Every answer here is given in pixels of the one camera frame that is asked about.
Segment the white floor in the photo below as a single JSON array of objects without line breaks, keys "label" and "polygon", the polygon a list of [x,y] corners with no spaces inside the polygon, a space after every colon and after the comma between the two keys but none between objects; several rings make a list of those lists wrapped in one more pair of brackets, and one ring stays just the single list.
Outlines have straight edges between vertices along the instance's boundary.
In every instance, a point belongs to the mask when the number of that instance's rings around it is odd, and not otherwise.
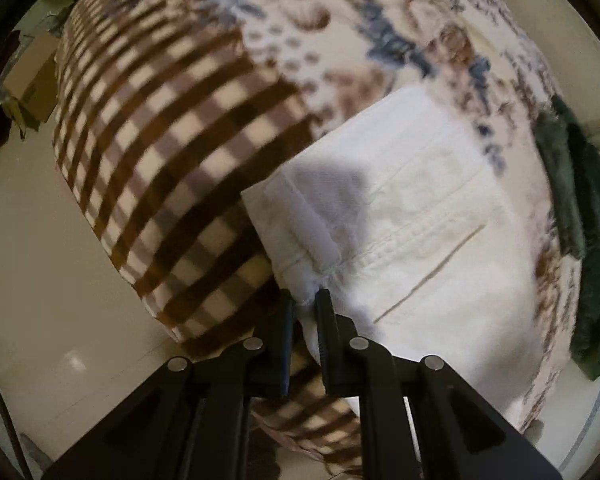
[{"label": "white floor", "polygon": [[[586,24],[565,0],[506,1],[581,120],[599,118],[600,44]],[[0,387],[19,430],[56,458],[179,350],[80,215],[54,166],[51,135],[47,125],[21,142],[13,130],[0,150]],[[542,414],[539,449],[563,465],[565,480],[600,450],[600,402],[579,439],[599,397],[600,380],[570,365]],[[280,459],[284,480],[330,476],[302,456]]]}]

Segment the metal rivet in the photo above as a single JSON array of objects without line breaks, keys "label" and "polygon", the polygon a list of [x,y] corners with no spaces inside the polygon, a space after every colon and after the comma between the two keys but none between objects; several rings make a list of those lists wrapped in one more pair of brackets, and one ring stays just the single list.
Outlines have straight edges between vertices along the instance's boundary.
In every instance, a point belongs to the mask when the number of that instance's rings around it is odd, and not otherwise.
[{"label": "metal rivet", "polygon": [[437,355],[428,355],[424,358],[424,364],[430,370],[442,370],[445,362]]},{"label": "metal rivet", "polygon": [[262,348],[262,339],[259,337],[250,337],[242,343],[247,350],[260,350]]},{"label": "metal rivet", "polygon": [[187,358],[174,357],[167,363],[167,368],[172,372],[181,372],[187,367],[188,364],[189,360]]},{"label": "metal rivet", "polygon": [[349,341],[349,346],[354,350],[366,350],[369,347],[369,341],[363,337],[354,337]]}]

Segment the cardboard box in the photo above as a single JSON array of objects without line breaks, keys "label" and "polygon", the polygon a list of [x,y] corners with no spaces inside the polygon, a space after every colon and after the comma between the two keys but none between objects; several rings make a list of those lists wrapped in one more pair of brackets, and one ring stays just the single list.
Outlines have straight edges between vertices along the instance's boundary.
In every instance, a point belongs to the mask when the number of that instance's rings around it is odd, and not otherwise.
[{"label": "cardboard box", "polygon": [[21,120],[29,126],[31,118],[44,123],[56,107],[58,85],[54,56],[58,42],[58,38],[48,32],[36,36],[4,80],[5,89],[16,101],[8,104],[10,116],[18,124]]}]

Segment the checkered blanket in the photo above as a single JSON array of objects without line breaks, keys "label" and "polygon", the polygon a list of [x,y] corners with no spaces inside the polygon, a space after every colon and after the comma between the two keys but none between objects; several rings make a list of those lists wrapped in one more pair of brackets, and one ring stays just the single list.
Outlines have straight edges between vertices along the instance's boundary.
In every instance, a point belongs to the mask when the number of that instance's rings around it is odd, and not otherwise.
[{"label": "checkered blanket", "polygon": [[[116,270],[195,358],[278,298],[240,192],[430,79],[472,120],[533,248],[544,359],[522,427],[538,415],[569,357],[580,264],[560,256],[530,129],[557,85],[502,0],[80,0],[57,62],[58,166]],[[360,473],[359,422],[299,336],[292,374],[289,398],[255,400],[256,418]]]}]

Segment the patterned bedsheet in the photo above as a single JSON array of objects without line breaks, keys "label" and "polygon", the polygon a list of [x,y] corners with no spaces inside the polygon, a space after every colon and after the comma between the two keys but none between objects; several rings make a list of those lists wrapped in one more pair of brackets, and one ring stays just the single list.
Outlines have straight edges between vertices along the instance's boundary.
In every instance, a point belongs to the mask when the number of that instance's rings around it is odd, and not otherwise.
[{"label": "patterned bedsheet", "polygon": [[[569,358],[580,263],[560,256],[530,129],[559,89],[503,0],[80,0],[57,61],[62,174],[116,270],[195,358],[247,335],[278,296],[240,192],[426,81],[473,122],[525,225],[544,359],[520,429],[538,416]],[[324,395],[301,339],[293,374],[288,399],[253,403],[258,420],[360,472],[358,420]]]}]

